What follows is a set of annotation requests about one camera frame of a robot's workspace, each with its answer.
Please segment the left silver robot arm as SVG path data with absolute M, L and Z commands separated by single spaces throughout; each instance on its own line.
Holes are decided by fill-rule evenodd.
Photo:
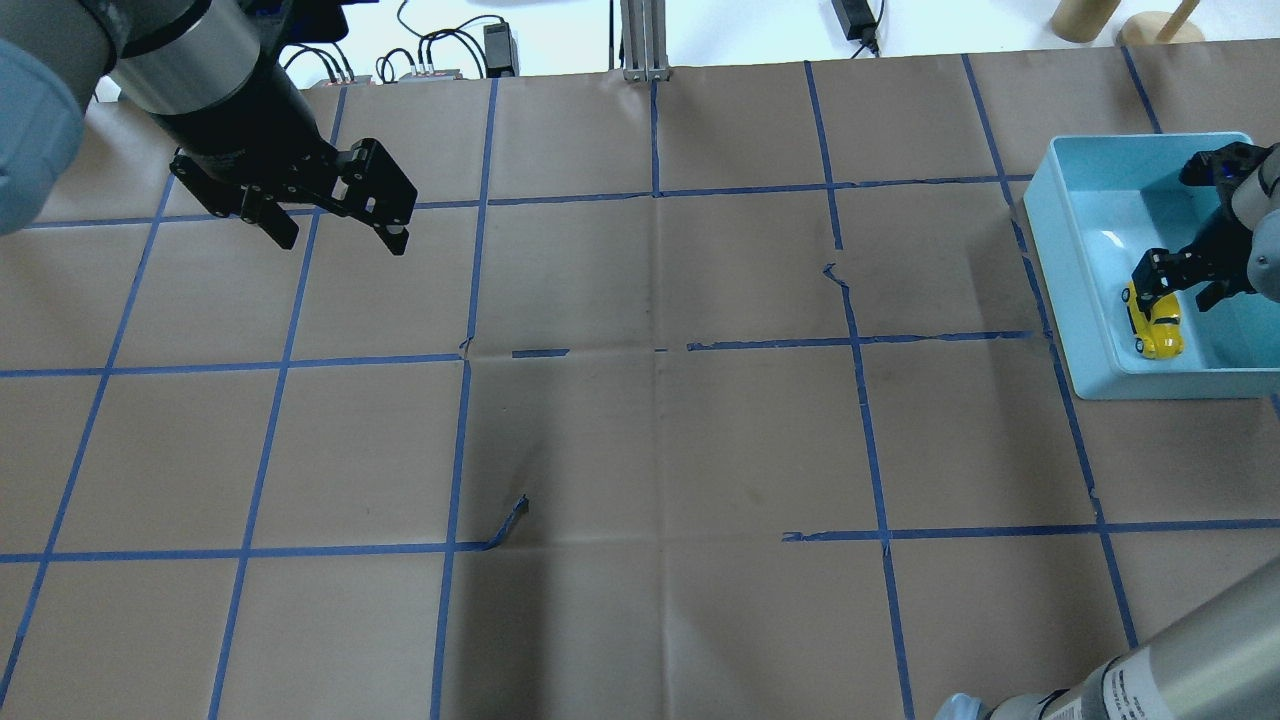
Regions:
M 291 204 L 370 227 L 399 256 L 417 191 L 374 138 L 321 136 L 279 56 L 348 33 L 343 1 L 5 1 L 1 224 L 24 229 L 76 160 L 99 81 L 175 143 L 170 169 L 211 215 L 284 250 Z

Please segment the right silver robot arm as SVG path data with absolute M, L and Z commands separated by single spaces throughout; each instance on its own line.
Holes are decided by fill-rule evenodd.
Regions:
M 1277 391 L 1277 146 L 1240 133 L 1064 136 L 1025 196 L 1083 398 Z M 1275 719 L 1277 562 L 1076 685 L 941 719 Z

